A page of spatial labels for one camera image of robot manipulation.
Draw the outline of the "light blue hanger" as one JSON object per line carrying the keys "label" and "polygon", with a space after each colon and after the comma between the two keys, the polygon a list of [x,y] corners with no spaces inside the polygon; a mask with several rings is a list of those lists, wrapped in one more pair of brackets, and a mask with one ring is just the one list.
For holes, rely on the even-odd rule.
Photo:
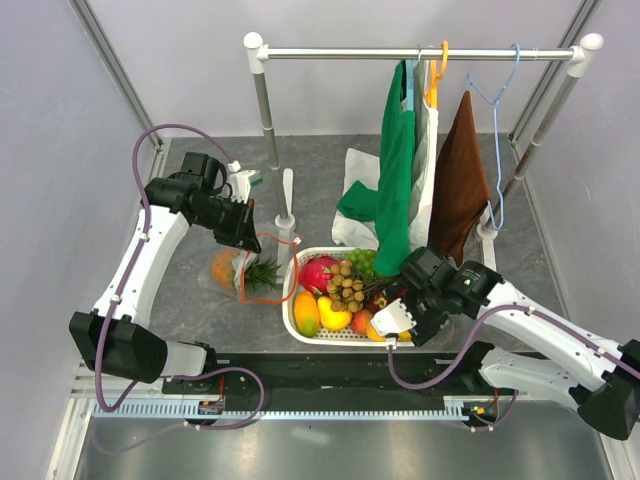
{"label": "light blue hanger", "polygon": [[402,106],[404,111],[415,111],[414,103],[414,67],[413,60],[404,61],[404,98]]}

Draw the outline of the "peach fruit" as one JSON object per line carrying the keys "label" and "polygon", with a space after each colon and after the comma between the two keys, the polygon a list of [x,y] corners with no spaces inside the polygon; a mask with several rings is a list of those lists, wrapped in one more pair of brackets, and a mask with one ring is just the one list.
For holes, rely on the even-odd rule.
{"label": "peach fruit", "polygon": [[369,310],[359,310],[352,315],[349,327],[355,334],[366,336],[367,328],[372,318],[373,314]]}

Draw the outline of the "green yellow mango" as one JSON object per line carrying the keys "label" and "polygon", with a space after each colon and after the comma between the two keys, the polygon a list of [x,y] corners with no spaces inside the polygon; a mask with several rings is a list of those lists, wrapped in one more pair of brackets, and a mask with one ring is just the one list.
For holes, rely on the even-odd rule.
{"label": "green yellow mango", "polygon": [[294,300],[293,317],[298,333],[304,337],[314,337],[321,327],[316,297],[308,292],[299,292]]}

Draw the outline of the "white plastic fruit basket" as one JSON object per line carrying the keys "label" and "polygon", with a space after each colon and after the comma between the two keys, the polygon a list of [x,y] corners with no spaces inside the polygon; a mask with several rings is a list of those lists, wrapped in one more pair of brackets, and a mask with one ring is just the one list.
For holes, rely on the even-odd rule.
{"label": "white plastic fruit basket", "polygon": [[375,341],[367,335],[355,333],[347,323],[339,322],[341,329],[331,330],[323,326],[317,300],[304,289],[296,275],[311,260],[331,257],[342,260],[354,251],[353,247],[313,247],[301,250],[289,261],[283,277],[283,323],[287,331],[298,341],[318,346],[383,347],[383,341]]}

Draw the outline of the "brown longan bunch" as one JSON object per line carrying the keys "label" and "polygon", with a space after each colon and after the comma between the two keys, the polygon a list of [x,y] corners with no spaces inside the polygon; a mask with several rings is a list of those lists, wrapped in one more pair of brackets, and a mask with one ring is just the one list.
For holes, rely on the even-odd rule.
{"label": "brown longan bunch", "polygon": [[329,268],[330,279],[327,284],[331,310],[334,312],[357,313],[364,307],[364,282],[356,274],[355,267],[348,259]]}

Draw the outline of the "green shirt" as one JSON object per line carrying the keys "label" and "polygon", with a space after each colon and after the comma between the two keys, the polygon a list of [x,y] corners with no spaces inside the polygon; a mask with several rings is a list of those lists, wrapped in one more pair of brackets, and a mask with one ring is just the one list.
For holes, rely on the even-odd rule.
{"label": "green shirt", "polygon": [[337,204],[346,218],[372,222],[379,242],[373,270],[385,277],[399,273],[410,253],[409,206],[415,148],[415,112],[405,109],[405,63],[394,70],[381,127],[377,189],[356,181]]}

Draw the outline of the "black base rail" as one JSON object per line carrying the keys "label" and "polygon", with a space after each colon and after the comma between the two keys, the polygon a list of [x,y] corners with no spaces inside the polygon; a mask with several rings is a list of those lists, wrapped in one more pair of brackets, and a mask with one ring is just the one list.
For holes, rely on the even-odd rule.
{"label": "black base rail", "polygon": [[[406,382],[421,383],[442,373],[453,353],[396,353],[394,366]],[[439,409],[445,396],[489,397],[494,389],[458,366],[434,387],[408,390],[388,370],[386,353],[229,353],[218,354],[206,372],[244,367],[256,373],[265,387],[266,410],[404,410]],[[213,395],[222,393],[232,408],[252,410],[259,387],[244,373],[225,373],[206,380],[165,380],[164,394]]]}

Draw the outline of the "green grape bunch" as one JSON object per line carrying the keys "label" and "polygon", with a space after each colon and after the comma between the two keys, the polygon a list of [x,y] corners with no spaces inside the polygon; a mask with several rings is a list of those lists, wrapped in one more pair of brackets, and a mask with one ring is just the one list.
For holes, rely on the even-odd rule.
{"label": "green grape bunch", "polygon": [[376,250],[356,248],[347,254],[346,259],[360,276],[374,278],[376,275],[374,271],[376,255]]}

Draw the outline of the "clear zip bag orange zipper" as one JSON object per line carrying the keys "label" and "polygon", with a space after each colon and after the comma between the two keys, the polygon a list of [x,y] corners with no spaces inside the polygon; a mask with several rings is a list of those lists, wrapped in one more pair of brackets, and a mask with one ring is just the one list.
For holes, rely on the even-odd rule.
{"label": "clear zip bag orange zipper", "polygon": [[285,281],[301,238],[294,231],[263,224],[258,226],[257,239],[260,253],[216,244],[198,274],[198,285],[235,297],[241,304],[280,305],[291,300],[297,289],[296,265],[292,282],[285,286]]}

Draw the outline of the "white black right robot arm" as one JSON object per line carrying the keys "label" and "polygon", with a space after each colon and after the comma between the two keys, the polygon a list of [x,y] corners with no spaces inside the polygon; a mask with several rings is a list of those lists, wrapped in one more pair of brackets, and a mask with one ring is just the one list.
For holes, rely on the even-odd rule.
{"label": "white black right robot arm", "polygon": [[436,386],[458,372],[460,386],[477,394],[496,389],[533,394],[576,412],[590,427],[616,440],[639,421],[639,343],[596,335],[528,298],[499,273],[477,262],[455,266],[421,247],[404,261],[386,289],[388,304],[372,327],[393,352],[401,333],[420,346],[452,315],[472,329],[451,364],[419,383],[391,374],[409,390]]}

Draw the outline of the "orange toy pineapple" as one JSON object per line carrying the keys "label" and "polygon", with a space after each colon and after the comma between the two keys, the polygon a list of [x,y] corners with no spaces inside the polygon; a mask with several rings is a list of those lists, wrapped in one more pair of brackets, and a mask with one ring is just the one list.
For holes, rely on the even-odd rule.
{"label": "orange toy pineapple", "polygon": [[278,283],[277,261],[234,249],[224,249],[214,255],[209,267],[211,280],[225,290],[259,287],[274,289]]}

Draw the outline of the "orange plastic hanger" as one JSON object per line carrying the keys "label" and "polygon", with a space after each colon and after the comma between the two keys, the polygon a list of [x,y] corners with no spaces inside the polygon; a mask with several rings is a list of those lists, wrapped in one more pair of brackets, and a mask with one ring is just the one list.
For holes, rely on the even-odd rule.
{"label": "orange plastic hanger", "polygon": [[449,42],[443,40],[441,43],[442,55],[439,59],[431,59],[429,61],[427,85],[424,91],[424,100],[429,108],[438,109],[438,88],[439,83],[444,77],[449,56]]}

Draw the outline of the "yellow pear fruit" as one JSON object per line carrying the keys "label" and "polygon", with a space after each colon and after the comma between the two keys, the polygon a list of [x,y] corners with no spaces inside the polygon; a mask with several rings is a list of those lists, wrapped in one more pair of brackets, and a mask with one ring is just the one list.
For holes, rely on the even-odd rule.
{"label": "yellow pear fruit", "polygon": [[331,331],[339,331],[348,327],[352,314],[348,310],[335,311],[329,297],[322,296],[317,299],[317,307],[320,314],[321,325]]}

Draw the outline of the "orange fruit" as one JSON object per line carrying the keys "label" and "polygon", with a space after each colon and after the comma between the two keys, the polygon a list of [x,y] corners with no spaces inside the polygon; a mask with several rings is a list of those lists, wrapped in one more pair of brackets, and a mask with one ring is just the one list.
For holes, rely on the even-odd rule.
{"label": "orange fruit", "polygon": [[381,336],[373,326],[372,322],[368,322],[366,325],[366,335],[373,342],[384,342],[385,337]]}

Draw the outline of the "pink dragon fruit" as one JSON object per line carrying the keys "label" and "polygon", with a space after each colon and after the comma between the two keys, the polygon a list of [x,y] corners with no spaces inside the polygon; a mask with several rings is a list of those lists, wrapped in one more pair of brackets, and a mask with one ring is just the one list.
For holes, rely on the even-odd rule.
{"label": "pink dragon fruit", "polygon": [[299,284],[316,297],[326,295],[334,273],[331,268],[340,261],[330,256],[320,256],[305,263],[299,272]]}

